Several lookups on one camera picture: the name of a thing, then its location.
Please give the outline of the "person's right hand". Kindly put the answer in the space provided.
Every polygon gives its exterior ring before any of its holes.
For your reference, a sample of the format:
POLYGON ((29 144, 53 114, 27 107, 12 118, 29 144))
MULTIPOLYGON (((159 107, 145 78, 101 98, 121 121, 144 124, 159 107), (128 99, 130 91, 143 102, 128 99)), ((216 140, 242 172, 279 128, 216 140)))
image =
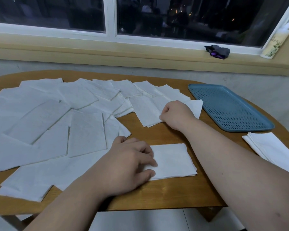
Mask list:
POLYGON ((192 124, 197 118, 190 108, 181 101, 168 102, 159 116, 172 129, 182 131, 192 124))

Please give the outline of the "person's left hand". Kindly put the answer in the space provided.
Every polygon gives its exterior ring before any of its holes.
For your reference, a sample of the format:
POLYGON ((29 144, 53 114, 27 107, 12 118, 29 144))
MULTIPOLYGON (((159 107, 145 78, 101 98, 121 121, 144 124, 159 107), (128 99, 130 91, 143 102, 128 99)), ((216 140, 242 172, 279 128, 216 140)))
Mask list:
POLYGON ((148 154, 132 149, 131 143, 146 143, 136 138, 112 145, 110 150, 93 165, 94 183, 102 198, 130 192, 141 184, 133 184, 134 175, 143 167, 157 167, 157 162, 148 154))

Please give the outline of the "white paper napkin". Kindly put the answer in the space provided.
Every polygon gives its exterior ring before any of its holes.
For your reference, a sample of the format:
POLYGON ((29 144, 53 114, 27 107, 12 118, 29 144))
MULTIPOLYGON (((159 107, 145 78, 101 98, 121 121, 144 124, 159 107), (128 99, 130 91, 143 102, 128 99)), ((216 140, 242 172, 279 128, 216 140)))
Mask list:
MULTIPOLYGON (((162 120, 160 120, 159 116, 165 105, 170 102, 164 96, 148 97, 144 95, 129 97, 129 101, 143 127, 151 127, 161 123, 162 120)), ((202 100, 188 100, 184 104, 190 108, 196 118, 200 117, 203 107, 202 100)))

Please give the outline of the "small white napkin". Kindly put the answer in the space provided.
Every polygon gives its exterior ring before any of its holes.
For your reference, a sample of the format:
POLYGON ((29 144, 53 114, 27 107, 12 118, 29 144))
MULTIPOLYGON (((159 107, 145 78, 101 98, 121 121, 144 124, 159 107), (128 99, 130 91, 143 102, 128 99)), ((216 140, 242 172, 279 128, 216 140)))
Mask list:
POLYGON ((150 180, 197 175, 197 168, 193 164, 184 143, 152 145, 151 148, 158 166, 144 166, 143 170, 150 169, 155 172, 150 180))

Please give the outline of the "person's right forearm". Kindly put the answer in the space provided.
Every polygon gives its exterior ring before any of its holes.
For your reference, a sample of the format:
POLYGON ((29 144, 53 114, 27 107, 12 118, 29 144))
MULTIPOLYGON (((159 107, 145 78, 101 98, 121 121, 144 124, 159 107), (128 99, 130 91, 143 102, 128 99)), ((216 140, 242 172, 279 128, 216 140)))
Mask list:
POLYGON ((179 130, 222 199, 248 231, 289 231, 289 172, 200 120, 179 130))

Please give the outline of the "person's left forearm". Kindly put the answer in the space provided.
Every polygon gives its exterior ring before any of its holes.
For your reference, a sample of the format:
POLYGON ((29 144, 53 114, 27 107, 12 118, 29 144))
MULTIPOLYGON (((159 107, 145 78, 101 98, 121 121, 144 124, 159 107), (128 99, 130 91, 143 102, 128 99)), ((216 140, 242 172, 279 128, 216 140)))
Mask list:
POLYGON ((96 163, 76 179, 24 231, 88 231, 105 199, 111 164, 96 163))

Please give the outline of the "blue perforated plastic tray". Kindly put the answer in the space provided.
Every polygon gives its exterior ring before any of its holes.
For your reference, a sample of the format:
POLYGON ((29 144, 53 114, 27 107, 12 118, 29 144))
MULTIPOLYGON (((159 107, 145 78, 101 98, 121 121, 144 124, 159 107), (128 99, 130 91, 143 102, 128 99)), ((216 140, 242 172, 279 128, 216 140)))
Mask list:
POLYGON ((275 128, 239 95, 222 85, 189 84, 188 89, 196 100, 203 101, 203 109, 226 132, 264 132, 275 128))

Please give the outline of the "spread pile of white napkins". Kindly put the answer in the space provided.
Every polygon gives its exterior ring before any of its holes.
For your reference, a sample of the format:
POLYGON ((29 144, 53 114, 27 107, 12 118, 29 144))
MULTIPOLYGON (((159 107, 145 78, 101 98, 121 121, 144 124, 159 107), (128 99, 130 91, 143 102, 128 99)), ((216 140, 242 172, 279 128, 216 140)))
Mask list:
POLYGON ((38 89, 21 82, 11 88, 21 93, 10 93, 0 106, 0 172, 18 167, 0 183, 0 196, 42 202, 52 186, 67 189, 124 133, 116 114, 134 112, 129 97, 182 98, 148 81, 48 82, 38 89))

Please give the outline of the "dark grey purple cloth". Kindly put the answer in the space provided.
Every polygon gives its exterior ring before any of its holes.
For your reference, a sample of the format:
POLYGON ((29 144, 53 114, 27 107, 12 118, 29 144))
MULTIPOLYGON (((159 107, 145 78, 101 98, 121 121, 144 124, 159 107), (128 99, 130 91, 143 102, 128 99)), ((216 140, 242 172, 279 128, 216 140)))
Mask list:
POLYGON ((210 56, 218 59, 226 59, 230 54, 230 49, 218 45, 204 46, 210 56))

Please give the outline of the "beige wooden windowsill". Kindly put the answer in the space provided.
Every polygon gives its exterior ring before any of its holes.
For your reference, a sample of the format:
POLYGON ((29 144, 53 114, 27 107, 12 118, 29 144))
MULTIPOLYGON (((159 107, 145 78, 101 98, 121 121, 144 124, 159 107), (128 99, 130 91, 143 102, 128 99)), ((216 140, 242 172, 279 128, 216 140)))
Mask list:
POLYGON ((231 53, 222 60, 204 50, 0 33, 0 59, 289 76, 289 39, 273 59, 231 53))

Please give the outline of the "stack of folded napkins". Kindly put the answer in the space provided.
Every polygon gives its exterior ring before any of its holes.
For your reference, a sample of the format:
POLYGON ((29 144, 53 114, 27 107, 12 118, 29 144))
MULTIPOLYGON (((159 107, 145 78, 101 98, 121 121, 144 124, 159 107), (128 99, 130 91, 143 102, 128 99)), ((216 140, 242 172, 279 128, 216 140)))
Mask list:
POLYGON ((289 172, 289 149, 272 132, 242 138, 261 158, 289 172))

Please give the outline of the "floral print white bottle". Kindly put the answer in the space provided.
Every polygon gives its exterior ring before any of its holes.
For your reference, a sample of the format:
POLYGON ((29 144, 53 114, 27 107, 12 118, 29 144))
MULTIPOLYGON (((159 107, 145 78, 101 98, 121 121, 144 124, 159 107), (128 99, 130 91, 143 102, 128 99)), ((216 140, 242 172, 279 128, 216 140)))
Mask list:
POLYGON ((260 57, 265 59, 272 59, 279 48, 283 45, 289 36, 289 18, 278 30, 275 31, 270 41, 262 51, 260 57))

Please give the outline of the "white window frame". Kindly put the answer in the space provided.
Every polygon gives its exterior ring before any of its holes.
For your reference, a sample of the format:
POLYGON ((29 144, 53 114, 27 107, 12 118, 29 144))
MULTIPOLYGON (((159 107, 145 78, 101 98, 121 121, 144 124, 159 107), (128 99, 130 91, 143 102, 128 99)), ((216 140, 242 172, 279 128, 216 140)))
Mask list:
POLYGON ((104 42, 160 46, 202 50, 204 46, 217 44, 239 54, 259 54, 273 34, 289 17, 289 4, 278 20, 273 32, 266 37, 264 46, 239 45, 222 42, 234 40, 239 33, 210 30, 204 23, 192 20, 186 31, 200 34, 204 39, 187 39, 166 36, 165 33, 140 33, 141 27, 128 33, 119 23, 119 0, 101 0, 101 7, 93 0, 0 0, 0 41, 10 37, 11 44, 38 45, 41 47, 96 46, 104 42))

